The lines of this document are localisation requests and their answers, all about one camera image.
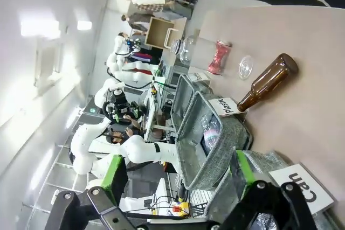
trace sign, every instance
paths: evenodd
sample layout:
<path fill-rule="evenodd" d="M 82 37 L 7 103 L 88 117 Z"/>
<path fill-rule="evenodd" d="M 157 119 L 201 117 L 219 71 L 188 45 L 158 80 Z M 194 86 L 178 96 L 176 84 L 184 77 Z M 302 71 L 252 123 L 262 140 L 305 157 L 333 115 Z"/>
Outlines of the sign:
<path fill-rule="evenodd" d="M 192 83 L 210 80 L 206 74 L 200 72 L 188 74 L 188 78 Z"/>
<path fill-rule="evenodd" d="M 242 113 L 231 98 L 218 98 L 209 100 L 219 117 Z"/>
<path fill-rule="evenodd" d="M 270 175 L 279 186 L 286 182 L 298 184 L 312 214 L 323 210 L 334 202 L 330 195 L 300 164 L 272 171 Z"/>

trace plastic lid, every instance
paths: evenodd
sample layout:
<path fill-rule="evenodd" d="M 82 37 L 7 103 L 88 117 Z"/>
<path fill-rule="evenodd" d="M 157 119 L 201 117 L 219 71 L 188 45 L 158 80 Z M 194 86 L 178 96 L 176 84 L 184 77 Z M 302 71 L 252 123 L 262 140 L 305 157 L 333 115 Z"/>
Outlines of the plastic lid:
<path fill-rule="evenodd" d="M 249 77 L 250 73 L 252 73 L 253 65 L 254 60 L 251 56 L 245 56 L 244 58 L 242 58 L 238 67 L 239 78 L 241 78 L 242 80 L 246 80 Z"/>

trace gray fabric bin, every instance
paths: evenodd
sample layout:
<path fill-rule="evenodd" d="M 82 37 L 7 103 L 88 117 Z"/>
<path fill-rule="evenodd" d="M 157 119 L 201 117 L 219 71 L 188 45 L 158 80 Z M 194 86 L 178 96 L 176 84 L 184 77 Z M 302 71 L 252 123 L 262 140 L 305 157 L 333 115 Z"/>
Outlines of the gray fabric bin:
<path fill-rule="evenodd" d="M 219 96 L 196 92 L 177 135 L 175 143 L 181 175 L 188 190 L 214 190 L 216 183 L 227 170 L 233 147 L 246 150 L 252 143 L 251 134 L 239 119 L 235 116 L 220 118 L 217 115 L 208 102 L 209 99 L 216 98 Z M 208 155 L 201 145 L 201 118 L 205 114 L 213 114 L 220 125 L 219 138 Z"/>
<path fill-rule="evenodd" d="M 254 151 L 243 151 L 243 153 L 254 173 L 268 173 L 269 171 L 279 170 L 288 166 L 274 151 L 265 155 Z M 210 220 L 223 222 L 237 203 L 237 193 L 234 188 L 230 169 L 228 169 L 217 186 L 213 198 L 207 204 L 204 215 Z M 327 211 L 315 215 L 314 221 L 320 230 L 339 229 Z M 260 214 L 258 220 L 256 220 L 256 224 L 259 227 L 256 229 L 275 229 L 275 223 L 267 214 Z"/>
<path fill-rule="evenodd" d="M 204 82 L 201 81 L 192 83 L 186 75 L 180 75 L 177 82 L 176 94 L 170 111 L 171 120 L 176 133 L 178 133 L 191 99 L 197 91 L 200 91 L 204 94 L 212 93 L 212 89 L 209 88 Z"/>

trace beige tabletop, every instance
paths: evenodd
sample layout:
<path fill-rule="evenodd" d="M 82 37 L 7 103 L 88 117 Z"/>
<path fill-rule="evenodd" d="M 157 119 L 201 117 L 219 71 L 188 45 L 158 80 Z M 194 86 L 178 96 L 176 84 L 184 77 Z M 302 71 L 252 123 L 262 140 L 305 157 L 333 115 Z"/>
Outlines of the beige tabletop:
<path fill-rule="evenodd" d="M 333 210 L 345 223 L 345 10 L 266 6 L 211 11 L 199 36 L 233 44 L 225 74 L 212 76 L 211 87 L 238 102 L 280 53 L 295 59 L 299 76 L 249 109 L 252 150 L 276 150 L 303 162 L 337 199 Z M 254 67 L 243 81 L 237 71 L 246 55 Z M 212 59 L 195 58 L 192 64 L 201 68 Z"/>

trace brown glass bottle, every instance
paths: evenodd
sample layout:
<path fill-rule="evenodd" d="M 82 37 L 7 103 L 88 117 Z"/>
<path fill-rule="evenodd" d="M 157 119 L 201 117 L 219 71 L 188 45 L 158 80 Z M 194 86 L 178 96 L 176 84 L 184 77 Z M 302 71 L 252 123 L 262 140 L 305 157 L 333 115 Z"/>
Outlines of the brown glass bottle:
<path fill-rule="evenodd" d="M 297 73 L 298 66 L 296 62 L 288 54 L 283 53 L 279 55 L 268 68 L 255 79 L 250 91 L 237 104 L 238 110 L 245 111 L 252 107 L 274 91 L 280 83 Z"/>

